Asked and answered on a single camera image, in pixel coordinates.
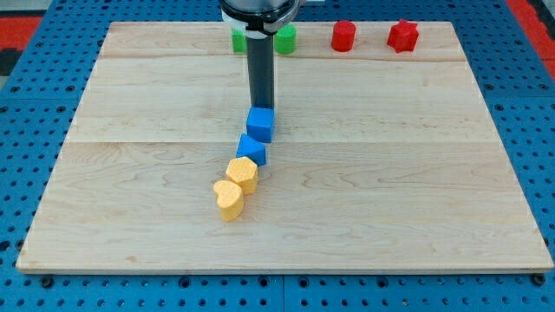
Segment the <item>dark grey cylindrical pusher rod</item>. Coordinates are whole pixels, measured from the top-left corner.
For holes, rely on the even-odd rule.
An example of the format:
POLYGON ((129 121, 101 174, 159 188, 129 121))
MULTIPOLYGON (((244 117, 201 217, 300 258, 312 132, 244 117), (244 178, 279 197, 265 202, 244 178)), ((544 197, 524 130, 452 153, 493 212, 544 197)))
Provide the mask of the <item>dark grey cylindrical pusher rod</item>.
POLYGON ((251 105, 274 108, 273 36, 258 31, 246 32, 246 56, 251 105))

